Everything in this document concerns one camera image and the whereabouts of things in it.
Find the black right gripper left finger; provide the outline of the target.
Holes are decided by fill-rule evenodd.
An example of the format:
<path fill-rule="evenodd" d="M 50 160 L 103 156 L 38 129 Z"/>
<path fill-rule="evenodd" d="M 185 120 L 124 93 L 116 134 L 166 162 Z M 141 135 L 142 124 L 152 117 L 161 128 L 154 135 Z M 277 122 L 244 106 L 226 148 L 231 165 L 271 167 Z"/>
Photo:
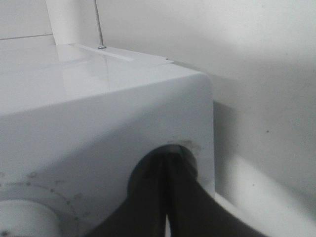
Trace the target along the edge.
<path fill-rule="evenodd" d="M 126 200 L 87 237 L 163 237 L 166 225 L 166 160 L 154 155 L 146 163 Z"/>

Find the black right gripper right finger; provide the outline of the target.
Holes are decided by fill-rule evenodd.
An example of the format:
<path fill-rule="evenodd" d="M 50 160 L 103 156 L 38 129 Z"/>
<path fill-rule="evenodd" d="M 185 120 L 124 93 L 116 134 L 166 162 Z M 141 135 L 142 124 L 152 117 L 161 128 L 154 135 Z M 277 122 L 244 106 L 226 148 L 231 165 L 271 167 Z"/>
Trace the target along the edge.
<path fill-rule="evenodd" d="M 168 219 L 173 237 L 261 237 L 263 234 L 218 204 L 175 153 L 166 158 Z"/>

